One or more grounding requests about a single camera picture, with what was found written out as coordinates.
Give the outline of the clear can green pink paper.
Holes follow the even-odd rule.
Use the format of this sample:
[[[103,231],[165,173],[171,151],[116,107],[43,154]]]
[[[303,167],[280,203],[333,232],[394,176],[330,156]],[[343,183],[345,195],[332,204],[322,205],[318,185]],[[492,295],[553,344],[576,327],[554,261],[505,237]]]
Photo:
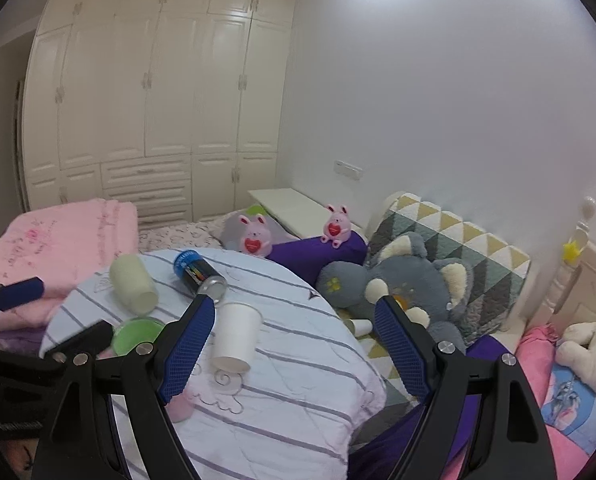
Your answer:
[[[114,329],[108,349],[100,352],[100,359],[126,356],[143,342],[154,342],[164,329],[164,322],[156,318],[132,318]]]

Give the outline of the pale green ceramic cup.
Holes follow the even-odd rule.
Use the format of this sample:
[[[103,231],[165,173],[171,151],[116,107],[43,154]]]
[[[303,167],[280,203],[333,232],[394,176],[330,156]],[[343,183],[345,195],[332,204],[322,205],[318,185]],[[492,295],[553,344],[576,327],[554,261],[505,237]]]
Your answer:
[[[138,255],[121,255],[109,268],[109,279],[114,292],[129,312],[149,315],[158,306],[155,282]]]

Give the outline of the clear cup pink paper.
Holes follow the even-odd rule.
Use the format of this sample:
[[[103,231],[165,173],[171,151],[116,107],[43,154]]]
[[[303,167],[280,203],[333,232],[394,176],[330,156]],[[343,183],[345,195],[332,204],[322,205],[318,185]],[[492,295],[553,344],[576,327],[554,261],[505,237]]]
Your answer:
[[[170,402],[166,405],[166,412],[174,424],[189,419],[193,411],[194,399],[187,390],[183,390],[180,394],[172,396]]]

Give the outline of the white paper cup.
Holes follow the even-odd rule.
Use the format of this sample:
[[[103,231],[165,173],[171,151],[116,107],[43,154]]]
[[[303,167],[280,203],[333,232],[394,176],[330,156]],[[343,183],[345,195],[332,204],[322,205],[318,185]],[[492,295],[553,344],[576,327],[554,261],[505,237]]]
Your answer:
[[[230,302],[218,309],[211,364],[218,370],[246,374],[256,353],[261,313],[249,304]]]

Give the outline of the small paper cup on bed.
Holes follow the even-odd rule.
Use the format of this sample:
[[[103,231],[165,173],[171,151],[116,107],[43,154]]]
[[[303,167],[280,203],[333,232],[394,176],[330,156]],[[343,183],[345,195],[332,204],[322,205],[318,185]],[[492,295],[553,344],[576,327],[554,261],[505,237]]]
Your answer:
[[[348,320],[345,320],[345,326],[356,338],[368,336],[373,331],[373,324],[370,320],[356,320],[355,318],[349,318]]]

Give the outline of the pink cartoon pillow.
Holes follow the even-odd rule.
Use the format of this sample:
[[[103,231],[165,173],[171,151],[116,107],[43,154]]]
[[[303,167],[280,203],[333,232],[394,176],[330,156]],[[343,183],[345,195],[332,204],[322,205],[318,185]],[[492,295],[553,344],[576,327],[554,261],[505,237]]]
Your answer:
[[[556,349],[556,333],[543,325],[522,336],[516,358],[537,399],[557,477],[572,479],[596,451],[596,393],[556,363]]]

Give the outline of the pink folded blanket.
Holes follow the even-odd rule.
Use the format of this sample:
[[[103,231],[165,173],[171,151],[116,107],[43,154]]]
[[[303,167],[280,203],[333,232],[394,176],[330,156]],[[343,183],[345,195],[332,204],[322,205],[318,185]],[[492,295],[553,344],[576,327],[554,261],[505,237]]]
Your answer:
[[[119,200],[86,200],[29,211],[0,237],[0,284],[37,276],[42,298],[0,313],[0,332],[47,326],[80,283],[138,251],[138,211]]]

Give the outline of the white plush toy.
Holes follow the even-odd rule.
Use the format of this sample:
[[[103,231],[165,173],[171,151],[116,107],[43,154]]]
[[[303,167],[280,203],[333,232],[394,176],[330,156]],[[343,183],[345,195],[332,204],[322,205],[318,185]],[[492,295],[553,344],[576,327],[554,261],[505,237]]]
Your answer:
[[[558,343],[555,362],[570,368],[596,393],[596,322],[568,326]]]

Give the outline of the blue black CoolTowel can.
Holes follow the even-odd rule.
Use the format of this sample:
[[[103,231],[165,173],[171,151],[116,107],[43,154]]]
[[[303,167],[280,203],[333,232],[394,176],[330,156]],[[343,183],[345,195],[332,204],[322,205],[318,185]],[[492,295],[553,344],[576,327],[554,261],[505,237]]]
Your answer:
[[[217,304],[220,302],[228,283],[226,279],[199,253],[184,250],[173,261],[174,274],[195,295],[204,295]]]

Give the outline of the cream bed headboard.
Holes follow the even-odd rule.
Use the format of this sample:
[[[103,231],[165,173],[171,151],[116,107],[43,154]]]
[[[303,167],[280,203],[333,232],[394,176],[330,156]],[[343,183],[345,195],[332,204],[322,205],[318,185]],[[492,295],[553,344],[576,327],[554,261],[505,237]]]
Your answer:
[[[563,259],[540,306],[527,321],[526,329],[551,325],[562,334],[571,324],[596,322],[596,244],[590,223],[596,201],[586,196],[581,218],[563,249]]]

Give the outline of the grey elephant plush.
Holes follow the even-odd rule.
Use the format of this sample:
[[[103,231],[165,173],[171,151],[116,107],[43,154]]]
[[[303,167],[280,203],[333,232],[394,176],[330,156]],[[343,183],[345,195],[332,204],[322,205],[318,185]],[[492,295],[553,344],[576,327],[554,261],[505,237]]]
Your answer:
[[[458,329],[472,293],[473,267],[458,258],[429,260],[423,237],[407,232],[385,245],[368,266],[335,261],[324,266],[316,290],[350,318],[373,321],[378,300],[394,297],[410,321],[434,341],[458,350],[466,343]]]

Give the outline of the triangle pattern pillow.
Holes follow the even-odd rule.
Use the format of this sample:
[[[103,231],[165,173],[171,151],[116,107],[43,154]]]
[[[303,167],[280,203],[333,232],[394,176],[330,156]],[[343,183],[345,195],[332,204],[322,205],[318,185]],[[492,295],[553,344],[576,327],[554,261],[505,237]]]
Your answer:
[[[386,198],[365,228],[368,258],[409,232],[423,237],[429,259],[459,258],[473,267],[472,294],[458,324],[466,342],[506,330],[511,318],[522,314],[536,279],[526,252],[450,210],[398,192]]]

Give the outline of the pink bunny plush left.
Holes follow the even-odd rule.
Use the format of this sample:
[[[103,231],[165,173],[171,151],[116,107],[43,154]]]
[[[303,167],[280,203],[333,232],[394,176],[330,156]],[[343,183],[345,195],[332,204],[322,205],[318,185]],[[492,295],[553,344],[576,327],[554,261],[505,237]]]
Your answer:
[[[273,238],[266,223],[266,217],[257,214],[255,218],[249,218],[241,214],[238,220],[245,226],[240,237],[240,252],[259,258],[270,255],[273,249]]]

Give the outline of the pink bunny plush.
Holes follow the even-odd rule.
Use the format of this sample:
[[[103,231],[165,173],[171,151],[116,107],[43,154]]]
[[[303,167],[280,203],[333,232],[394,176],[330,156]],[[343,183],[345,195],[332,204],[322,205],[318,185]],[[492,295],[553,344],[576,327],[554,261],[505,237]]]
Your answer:
[[[328,204],[326,209],[330,212],[330,218],[323,226],[321,242],[330,243],[334,249],[337,249],[351,236],[348,209],[345,205],[334,206],[332,204]]]
[[[245,226],[240,237],[240,252],[259,258],[270,255],[273,249],[273,238],[266,223],[266,217],[257,214],[255,218],[249,218],[241,214],[238,220]]]

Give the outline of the striped white quilt cover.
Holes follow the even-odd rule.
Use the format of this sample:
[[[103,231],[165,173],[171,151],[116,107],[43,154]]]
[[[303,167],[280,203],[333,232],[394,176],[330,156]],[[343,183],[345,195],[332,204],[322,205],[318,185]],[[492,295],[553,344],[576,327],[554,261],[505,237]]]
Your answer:
[[[176,433],[205,479],[342,479],[349,445],[380,412],[386,387],[333,308],[284,266],[206,248],[225,300],[258,310],[251,368],[228,374],[202,350]]]

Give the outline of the purple bolster pillow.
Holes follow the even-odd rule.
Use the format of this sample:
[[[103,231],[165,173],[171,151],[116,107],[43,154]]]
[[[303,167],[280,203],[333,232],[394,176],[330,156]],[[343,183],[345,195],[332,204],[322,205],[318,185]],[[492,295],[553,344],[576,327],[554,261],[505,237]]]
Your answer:
[[[273,246],[268,259],[292,271],[309,285],[314,286],[323,268],[334,261],[364,263],[368,248],[356,232],[338,248],[332,242],[322,243],[319,237],[293,240]]]

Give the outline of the white bedside shelf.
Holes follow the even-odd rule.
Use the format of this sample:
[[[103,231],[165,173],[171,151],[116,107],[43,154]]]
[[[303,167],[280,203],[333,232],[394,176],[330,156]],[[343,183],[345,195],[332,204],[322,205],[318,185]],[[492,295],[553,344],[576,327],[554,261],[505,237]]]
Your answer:
[[[255,190],[249,191],[249,195],[287,232],[299,238],[321,236],[325,221],[330,218],[325,206],[293,188]]]

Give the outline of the white wardrobe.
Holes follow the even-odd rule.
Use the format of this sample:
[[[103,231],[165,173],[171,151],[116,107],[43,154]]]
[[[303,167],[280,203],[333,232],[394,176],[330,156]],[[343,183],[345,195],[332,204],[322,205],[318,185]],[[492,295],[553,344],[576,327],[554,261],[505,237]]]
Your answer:
[[[30,51],[30,209],[107,198],[144,228],[274,185],[296,0],[48,0]]]

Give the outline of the pink bunny plush right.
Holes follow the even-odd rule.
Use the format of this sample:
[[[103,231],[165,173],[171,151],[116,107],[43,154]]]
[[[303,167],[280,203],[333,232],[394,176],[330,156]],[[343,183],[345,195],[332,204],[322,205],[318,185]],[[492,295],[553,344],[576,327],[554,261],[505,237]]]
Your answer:
[[[330,218],[323,226],[321,242],[330,243],[334,249],[337,249],[351,236],[348,209],[345,205],[334,206],[332,204],[328,204],[326,209],[330,212]]]

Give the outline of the white wall socket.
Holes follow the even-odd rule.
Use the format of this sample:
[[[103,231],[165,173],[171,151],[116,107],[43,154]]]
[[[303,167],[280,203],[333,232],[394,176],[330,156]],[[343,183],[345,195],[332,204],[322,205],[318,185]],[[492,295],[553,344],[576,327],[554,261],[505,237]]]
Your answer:
[[[334,173],[353,181],[359,181],[363,176],[363,169],[337,159],[334,161]]]

